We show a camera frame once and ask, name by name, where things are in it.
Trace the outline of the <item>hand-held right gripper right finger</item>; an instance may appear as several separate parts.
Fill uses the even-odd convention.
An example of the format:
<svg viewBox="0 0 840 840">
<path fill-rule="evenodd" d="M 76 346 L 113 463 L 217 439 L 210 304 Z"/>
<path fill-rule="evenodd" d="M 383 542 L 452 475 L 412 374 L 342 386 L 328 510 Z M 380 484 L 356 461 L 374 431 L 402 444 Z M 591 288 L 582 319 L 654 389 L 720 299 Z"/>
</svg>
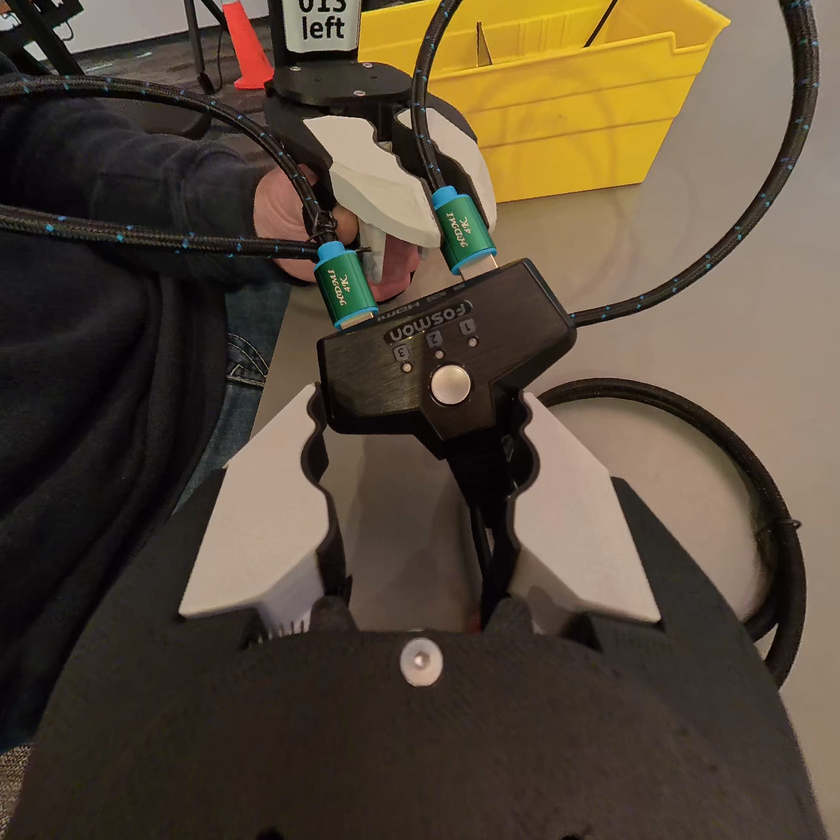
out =
<svg viewBox="0 0 840 840">
<path fill-rule="evenodd" d="M 606 467 L 531 393 L 522 430 L 535 477 L 513 501 L 520 551 L 508 592 L 538 634 L 584 613 L 655 625 L 660 611 Z"/>
</svg>

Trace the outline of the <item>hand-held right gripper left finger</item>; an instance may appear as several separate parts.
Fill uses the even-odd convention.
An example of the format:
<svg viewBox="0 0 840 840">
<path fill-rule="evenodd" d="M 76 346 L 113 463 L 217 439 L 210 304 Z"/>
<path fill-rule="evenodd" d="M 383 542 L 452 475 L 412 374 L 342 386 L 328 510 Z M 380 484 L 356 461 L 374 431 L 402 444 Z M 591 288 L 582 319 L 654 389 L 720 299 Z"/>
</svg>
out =
<svg viewBox="0 0 840 840">
<path fill-rule="evenodd" d="M 346 596 L 319 384 L 306 385 L 232 457 L 186 584 L 185 619 L 253 609 L 270 634 L 309 630 L 326 595 Z"/>
</svg>

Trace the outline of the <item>black switch lead cable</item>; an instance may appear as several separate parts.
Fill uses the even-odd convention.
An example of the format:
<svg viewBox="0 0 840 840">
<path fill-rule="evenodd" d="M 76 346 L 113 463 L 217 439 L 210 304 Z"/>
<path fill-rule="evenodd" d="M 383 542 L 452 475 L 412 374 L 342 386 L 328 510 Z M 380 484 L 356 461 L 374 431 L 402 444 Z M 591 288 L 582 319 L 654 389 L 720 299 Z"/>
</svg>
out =
<svg viewBox="0 0 840 840">
<path fill-rule="evenodd" d="M 539 561 L 563 593 L 582 598 L 571 574 L 595 572 L 594 538 L 571 558 L 571 526 L 561 513 L 583 503 L 573 524 L 595 514 L 606 535 L 606 501 L 595 501 L 572 467 L 550 477 L 549 444 L 537 439 L 538 411 L 526 389 L 566 355 L 583 321 L 568 314 L 530 259 L 491 268 L 434 296 L 414 301 L 318 342 L 324 405 L 339 434 L 414 436 L 447 461 L 469 510 L 481 574 L 480 619 L 492 612 Z M 695 429 L 729 458 L 752 489 L 762 516 L 759 552 L 770 588 L 743 621 L 753 642 L 773 633 L 764 664 L 777 687 L 790 674 L 802 640 L 806 581 L 801 526 L 768 470 L 729 426 L 666 389 L 615 378 L 559 385 L 537 398 L 552 407 L 615 399 L 652 407 Z"/>
</svg>

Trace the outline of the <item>person's left hand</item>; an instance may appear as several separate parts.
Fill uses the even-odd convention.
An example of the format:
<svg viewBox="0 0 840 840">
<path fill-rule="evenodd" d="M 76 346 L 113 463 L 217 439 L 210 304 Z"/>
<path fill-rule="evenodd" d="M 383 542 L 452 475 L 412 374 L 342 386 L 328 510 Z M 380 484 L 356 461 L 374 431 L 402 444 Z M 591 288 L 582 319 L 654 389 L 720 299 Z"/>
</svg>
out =
<svg viewBox="0 0 840 840">
<path fill-rule="evenodd" d="M 303 165 L 303 174 L 314 184 L 318 177 Z M 358 238 L 359 220 L 349 210 L 336 205 L 332 215 L 338 223 L 339 240 L 352 245 Z M 257 185 L 254 200 L 255 232 L 263 238 L 303 240 L 308 232 L 302 215 L 302 202 L 290 179 L 279 168 L 265 173 Z M 419 248 L 414 244 L 384 234 L 382 241 L 373 243 L 370 254 L 363 255 L 363 262 L 373 259 L 373 265 L 364 268 L 364 274 L 374 300 L 389 301 L 404 293 L 411 285 L 413 273 L 421 265 Z M 314 283 L 313 264 L 305 260 L 276 259 L 276 264 L 291 277 L 304 283 Z"/>
</svg>

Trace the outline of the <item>yellow plastic bin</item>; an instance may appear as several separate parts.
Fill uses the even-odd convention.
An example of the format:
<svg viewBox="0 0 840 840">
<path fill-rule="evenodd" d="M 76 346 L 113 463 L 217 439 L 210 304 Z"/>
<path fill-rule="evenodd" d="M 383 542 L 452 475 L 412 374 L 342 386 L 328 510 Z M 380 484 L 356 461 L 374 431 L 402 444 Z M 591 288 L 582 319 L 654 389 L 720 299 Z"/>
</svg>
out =
<svg viewBox="0 0 840 840">
<path fill-rule="evenodd" d="M 462 2 L 429 95 L 477 136 L 498 203 L 642 182 L 730 20 L 697 1 Z"/>
</svg>

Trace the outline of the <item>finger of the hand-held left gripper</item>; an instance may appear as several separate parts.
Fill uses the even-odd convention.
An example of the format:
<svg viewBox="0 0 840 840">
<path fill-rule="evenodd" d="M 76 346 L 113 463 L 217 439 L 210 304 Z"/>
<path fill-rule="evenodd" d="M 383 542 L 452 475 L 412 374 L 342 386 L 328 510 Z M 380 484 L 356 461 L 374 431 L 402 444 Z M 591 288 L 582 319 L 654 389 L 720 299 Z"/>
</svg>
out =
<svg viewBox="0 0 840 840">
<path fill-rule="evenodd" d="M 339 205 L 387 235 L 438 248 L 438 221 L 427 187 L 375 141 L 372 123 L 323 115 L 303 124 L 329 153 L 329 179 Z"/>
<path fill-rule="evenodd" d="M 487 231 L 497 225 L 497 200 L 485 158 L 468 124 L 460 116 L 456 121 L 447 111 L 431 108 L 427 112 L 427 128 L 436 156 L 437 168 L 444 183 L 457 194 L 472 198 Z M 408 108 L 394 117 L 394 157 L 403 180 L 406 195 L 400 199 L 394 223 L 394 237 L 419 246 L 437 246 L 438 223 L 434 221 L 432 194 L 434 188 L 424 178 Z"/>
</svg>

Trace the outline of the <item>person's dark sweater torso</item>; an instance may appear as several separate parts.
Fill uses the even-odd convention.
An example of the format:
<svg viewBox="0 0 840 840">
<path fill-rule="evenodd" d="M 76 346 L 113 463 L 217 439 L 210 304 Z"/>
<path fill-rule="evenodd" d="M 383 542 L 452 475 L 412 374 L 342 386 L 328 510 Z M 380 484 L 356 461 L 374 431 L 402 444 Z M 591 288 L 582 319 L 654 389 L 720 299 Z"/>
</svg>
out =
<svg viewBox="0 0 840 840">
<path fill-rule="evenodd" d="M 215 428 L 225 294 L 209 280 L 2 280 L 2 753 L 32 742 L 110 585 Z"/>
</svg>

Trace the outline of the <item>person's blue jeans leg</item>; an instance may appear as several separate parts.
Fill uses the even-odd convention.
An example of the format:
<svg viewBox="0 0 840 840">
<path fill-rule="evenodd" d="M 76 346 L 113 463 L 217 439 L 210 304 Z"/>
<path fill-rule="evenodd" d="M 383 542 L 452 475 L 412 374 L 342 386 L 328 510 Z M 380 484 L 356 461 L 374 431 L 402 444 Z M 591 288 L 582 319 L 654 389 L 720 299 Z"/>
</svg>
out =
<svg viewBox="0 0 840 840">
<path fill-rule="evenodd" d="M 290 294 L 291 286 L 284 281 L 247 285 L 225 294 L 224 402 L 176 509 L 182 508 L 204 480 L 225 467 L 249 441 Z"/>
</svg>

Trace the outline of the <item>orange traffic cone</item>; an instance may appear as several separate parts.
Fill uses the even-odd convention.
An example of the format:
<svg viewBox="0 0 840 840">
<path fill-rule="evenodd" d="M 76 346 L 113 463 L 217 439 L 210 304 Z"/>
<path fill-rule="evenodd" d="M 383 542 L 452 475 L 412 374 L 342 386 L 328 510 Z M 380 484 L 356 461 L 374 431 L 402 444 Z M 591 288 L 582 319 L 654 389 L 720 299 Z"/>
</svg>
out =
<svg viewBox="0 0 840 840">
<path fill-rule="evenodd" d="M 235 89 L 264 90 L 265 84 L 274 76 L 274 69 L 242 3 L 223 1 L 222 9 L 240 71 L 240 78 L 234 82 Z"/>
</svg>

